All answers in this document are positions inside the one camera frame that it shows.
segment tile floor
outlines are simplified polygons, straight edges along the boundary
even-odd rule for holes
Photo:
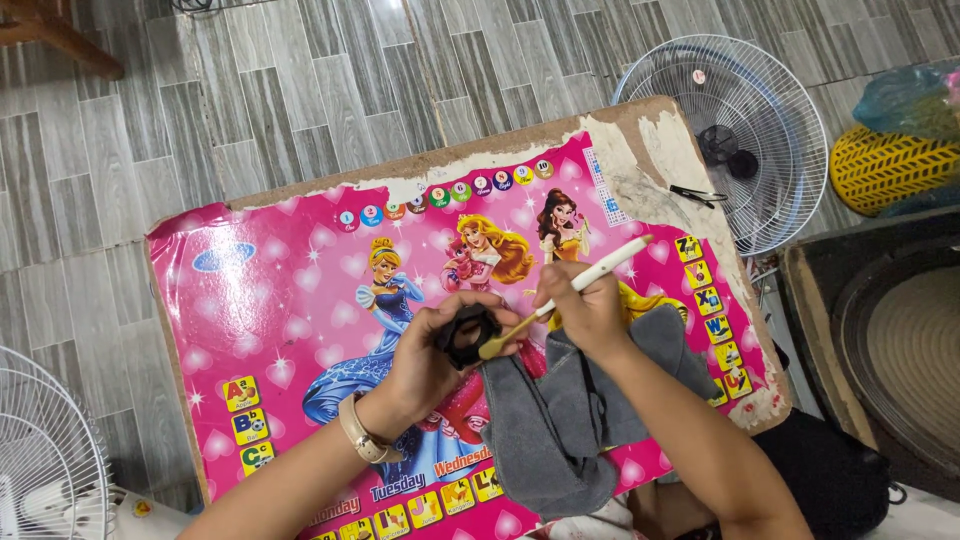
[[[118,483],[184,508],[195,478],[142,257],[156,220],[599,108],[671,37],[771,52],[830,140],[873,74],[960,55],[958,0],[75,2],[128,75],[0,48],[0,343],[84,397]],[[803,234],[859,221],[828,193]]]

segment cinderella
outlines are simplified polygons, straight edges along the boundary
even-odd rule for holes
[[[383,326],[383,337],[366,356],[331,366],[307,388],[303,396],[303,412],[322,426],[337,417],[337,405],[346,396],[353,392],[367,393],[383,381],[394,363],[396,343],[414,317],[407,301],[424,300],[423,291],[404,273],[396,271],[402,261],[390,238],[373,241],[369,262],[373,284],[357,287],[356,301]],[[426,477],[427,485],[441,481],[434,472],[435,463],[472,454],[481,450],[483,445],[466,443],[453,430],[420,430],[412,427],[396,440],[394,448],[403,453],[403,461],[371,465],[384,485],[404,476],[415,477],[420,474]],[[444,475],[442,480],[461,479],[469,471],[465,469]]]

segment beige watch strap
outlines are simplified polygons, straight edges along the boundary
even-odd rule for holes
[[[367,433],[360,419],[357,418],[356,409],[357,394],[350,394],[340,402],[340,425],[353,448],[356,449],[360,457],[369,463],[399,463],[403,461],[403,454],[397,452],[389,446],[384,446],[376,441]]]

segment yellow dress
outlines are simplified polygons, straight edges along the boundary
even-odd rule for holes
[[[575,234],[572,238],[561,242],[559,248],[553,250],[554,260],[568,260],[579,262],[579,252],[580,252],[580,238],[579,234]],[[541,244],[541,247],[544,249],[549,249],[553,247],[553,243],[550,242],[550,245],[547,246],[544,242]],[[637,294],[629,285],[624,282],[620,282],[620,305],[623,307],[623,325],[629,327],[631,323],[634,322],[637,317],[650,311],[654,307],[663,306],[664,304],[669,304],[677,309],[680,312],[680,316],[683,317],[684,322],[686,322],[687,317],[687,308],[684,306],[684,303],[679,300],[674,300],[668,298],[666,295],[658,294],[656,296],[645,297]],[[547,328],[550,331],[554,331],[560,328],[563,325],[563,319],[560,316],[559,311],[553,312],[553,317],[550,318],[550,322],[547,323]]]

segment blue dress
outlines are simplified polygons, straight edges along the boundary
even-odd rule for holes
[[[394,363],[396,343],[414,318],[407,306],[407,298],[414,302],[424,300],[420,288],[402,273],[393,277],[387,285],[396,285],[399,289],[395,293],[374,295],[368,286],[361,285],[356,292],[356,301],[361,307],[378,307],[373,317],[384,327],[380,343],[366,356],[344,360],[325,370],[310,384],[303,396],[303,412],[322,426],[337,417],[338,405],[347,396],[353,392],[370,392],[387,377]],[[403,453],[403,461],[372,465],[383,483],[386,485],[403,476],[423,474],[426,484],[430,485],[441,480],[451,482],[461,479],[470,471],[470,468],[463,469],[440,479],[434,472],[434,463],[472,454],[481,450],[483,445],[464,443],[460,439],[445,436],[440,430],[421,431],[412,427],[396,440],[394,448]]]

